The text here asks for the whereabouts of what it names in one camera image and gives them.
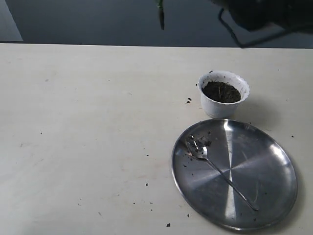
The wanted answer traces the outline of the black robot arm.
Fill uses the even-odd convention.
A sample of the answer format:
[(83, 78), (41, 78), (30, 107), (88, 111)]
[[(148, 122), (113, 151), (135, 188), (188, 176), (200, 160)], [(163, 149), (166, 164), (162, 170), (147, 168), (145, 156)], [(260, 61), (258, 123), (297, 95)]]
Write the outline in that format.
[(284, 29), (303, 26), (305, 33), (313, 30), (311, 0), (214, 0), (227, 10), (233, 21), (247, 31), (256, 31), (270, 24)]

